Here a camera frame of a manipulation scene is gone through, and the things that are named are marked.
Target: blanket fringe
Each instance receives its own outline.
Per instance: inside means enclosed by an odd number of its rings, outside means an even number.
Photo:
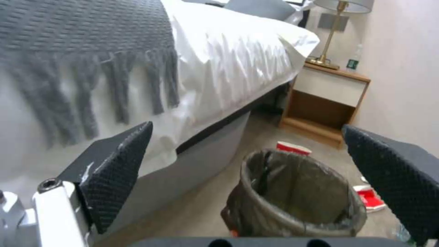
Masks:
[[[168,107],[177,107],[180,98],[177,82],[177,52],[174,47],[147,52],[116,52],[105,54],[49,53],[10,54],[5,62],[17,88],[30,105],[44,130],[47,146],[55,143],[74,145],[81,139],[81,130],[87,139],[99,135],[91,102],[92,91],[99,74],[107,78],[109,94],[117,123],[130,121],[130,72],[137,62],[144,65],[153,114],[164,112],[160,97],[160,84],[164,83]],[[77,93],[70,104],[61,91],[60,62],[68,61],[73,73]]]

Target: pillow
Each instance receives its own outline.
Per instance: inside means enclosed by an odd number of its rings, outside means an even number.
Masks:
[[[230,0],[224,8],[280,21],[285,20],[296,11],[283,0]]]
[[[225,4],[215,1],[215,0],[183,0],[183,2],[188,3],[196,3],[196,4],[207,4],[207,5],[213,5],[217,7],[224,7]]]

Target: beige carpet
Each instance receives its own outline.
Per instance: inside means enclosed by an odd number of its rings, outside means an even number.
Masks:
[[[241,161],[252,150],[274,148],[287,141],[312,150],[312,157],[345,176],[352,185],[363,184],[361,174],[346,150],[336,150],[277,128],[278,118],[252,114],[231,164],[217,176],[194,188],[171,205],[148,215],[97,243],[97,246],[127,246],[147,237],[229,236],[220,211],[239,180]],[[370,213],[358,236],[395,238],[399,221],[386,208]]]

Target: lamp shade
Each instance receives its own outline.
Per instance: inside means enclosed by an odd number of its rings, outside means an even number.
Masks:
[[[344,0],[348,2],[348,7],[344,12],[349,13],[369,13],[372,11],[374,0]],[[317,6],[337,11],[339,0],[315,0]]]

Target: gray knit throw blanket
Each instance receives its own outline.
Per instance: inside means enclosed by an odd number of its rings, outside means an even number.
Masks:
[[[179,104],[177,54],[160,0],[0,0],[0,62],[12,75],[47,136],[75,144],[98,136],[91,93],[107,78],[115,120],[129,122],[128,83],[144,67],[153,113]],[[61,64],[72,72],[76,98],[61,91]]]

